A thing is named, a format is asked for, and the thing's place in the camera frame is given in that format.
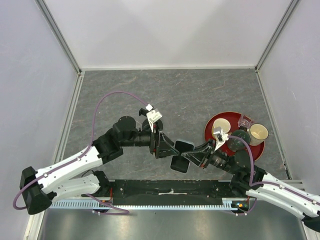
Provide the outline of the black smartphone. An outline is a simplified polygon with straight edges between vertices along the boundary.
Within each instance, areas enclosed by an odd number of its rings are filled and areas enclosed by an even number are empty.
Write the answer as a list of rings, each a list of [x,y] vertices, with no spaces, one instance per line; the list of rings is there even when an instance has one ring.
[[[174,148],[179,151],[179,155],[173,156],[170,163],[170,168],[180,173],[186,173],[188,171],[190,161],[182,156],[182,153],[193,151],[195,145],[186,140],[177,139]]]

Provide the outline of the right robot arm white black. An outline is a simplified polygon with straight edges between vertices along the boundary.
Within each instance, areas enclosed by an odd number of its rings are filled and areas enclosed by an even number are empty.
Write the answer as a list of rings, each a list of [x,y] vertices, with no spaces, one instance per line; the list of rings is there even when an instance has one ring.
[[[320,196],[300,190],[256,166],[246,150],[228,156],[216,149],[215,141],[209,140],[180,155],[200,168],[213,165],[232,174],[229,191],[233,196],[268,202],[291,213],[309,229],[320,231]]]

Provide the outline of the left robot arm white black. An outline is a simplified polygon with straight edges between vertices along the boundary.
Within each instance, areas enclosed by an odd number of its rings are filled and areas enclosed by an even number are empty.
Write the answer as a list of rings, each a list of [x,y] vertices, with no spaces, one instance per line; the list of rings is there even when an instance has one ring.
[[[145,129],[137,129],[133,117],[123,116],[105,134],[73,156],[38,170],[32,166],[23,169],[18,195],[23,197],[24,209],[29,215],[35,215],[63,197],[76,194],[106,196],[110,185],[104,173],[99,171],[84,178],[76,176],[122,156],[124,147],[148,147],[157,159],[180,154],[163,133],[160,120]]]

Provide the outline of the black phone stand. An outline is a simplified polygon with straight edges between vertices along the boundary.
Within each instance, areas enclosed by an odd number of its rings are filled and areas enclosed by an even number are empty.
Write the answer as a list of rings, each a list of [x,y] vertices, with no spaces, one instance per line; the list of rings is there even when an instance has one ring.
[[[160,111],[155,108],[150,111],[147,109],[141,108],[138,112],[139,116],[146,117],[146,120],[142,124],[143,130],[150,130],[152,133],[154,133],[156,130],[163,130],[163,122],[161,120],[162,114]]]

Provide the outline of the dark green cup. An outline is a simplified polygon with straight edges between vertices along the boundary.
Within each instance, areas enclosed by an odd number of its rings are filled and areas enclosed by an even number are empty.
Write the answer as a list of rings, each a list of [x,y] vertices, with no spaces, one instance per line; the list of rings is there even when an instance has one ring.
[[[235,130],[229,136],[235,136],[235,137],[243,139],[247,144],[250,143],[249,134],[246,131],[242,130],[242,129]],[[243,142],[241,140],[238,140],[238,139],[235,139],[235,138],[229,138],[228,141],[227,141],[227,147],[232,152],[236,152],[236,151],[239,151],[239,150],[243,150],[246,146],[243,144]]]

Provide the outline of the clear plastic wrapper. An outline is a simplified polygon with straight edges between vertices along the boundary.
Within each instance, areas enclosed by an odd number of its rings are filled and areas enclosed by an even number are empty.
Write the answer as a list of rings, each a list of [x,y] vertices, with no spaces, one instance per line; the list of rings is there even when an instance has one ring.
[[[237,122],[237,125],[240,130],[248,131],[254,123],[254,120],[242,114]]]

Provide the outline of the round red tray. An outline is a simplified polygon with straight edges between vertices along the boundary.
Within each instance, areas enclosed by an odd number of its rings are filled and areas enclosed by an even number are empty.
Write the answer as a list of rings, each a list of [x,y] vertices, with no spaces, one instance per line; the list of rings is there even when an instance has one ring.
[[[251,118],[249,118],[246,115],[242,115],[241,113],[238,112],[233,112],[233,111],[225,111],[225,112],[221,112],[218,113],[216,115],[214,115],[206,124],[205,128],[204,128],[204,140],[208,141],[209,139],[214,139],[213,135],[212,135],[212,127],[213,124],[215,122],[215,120],[223,118],[229,121],[230,123],[230,130],[228,131],[228,134],[230,135],[231,133],[233,133],[235,130],[238,130],[238,121],[241,117],[244,117],[245,120],[252,122],[253,120]],[[257,146],[249,146],[252,152],[252,156],[253,156],[253,160],[256,161],[258,160],[261,155],[264,152],[265,149],[265,143],[262,142]]]

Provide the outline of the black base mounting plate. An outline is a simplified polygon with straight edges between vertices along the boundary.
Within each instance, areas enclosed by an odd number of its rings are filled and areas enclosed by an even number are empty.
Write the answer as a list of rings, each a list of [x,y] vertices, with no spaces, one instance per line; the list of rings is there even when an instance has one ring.
[[[111,198],[116,206],[221,205],[223,198],[244,198],[229,181],[116,179],[93,194]]]

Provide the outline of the cream mug right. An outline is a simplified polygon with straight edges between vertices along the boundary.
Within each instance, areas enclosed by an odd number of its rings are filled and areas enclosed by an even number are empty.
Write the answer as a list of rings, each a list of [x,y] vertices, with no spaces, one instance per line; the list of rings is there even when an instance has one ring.
[[[250,146],[258,146],[263,143],[269,136],[268,129],[259,123],[254,123],[248,129],[248,134],[250,136]]]

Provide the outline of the aluminium frame rail front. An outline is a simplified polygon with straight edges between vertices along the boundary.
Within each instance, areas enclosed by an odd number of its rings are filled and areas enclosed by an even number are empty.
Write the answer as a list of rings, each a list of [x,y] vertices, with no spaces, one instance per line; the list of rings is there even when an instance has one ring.
[[[86,194],[93,195],[98,190],[105,187],[110,181],[106,177],[99,179],[97,176],[91,174],[86,177],[75,178],[67,180],[65,182],[53,183],[52,185],[39,184],[39,189],[44,193],[51,201],[57,201],[59,199],[66,199],[75,196],[85,196]],[[235,181],[231,181],[229,186],[232,191],[245,193],[245,195],[253,195],[253,192],[262,192],[263,188],[271,187],[273,191],[287,191],[288,193],[298,194],[298,189],[293,188],[284,182],[256,182],[253,186],[248,184],[237,184]]]

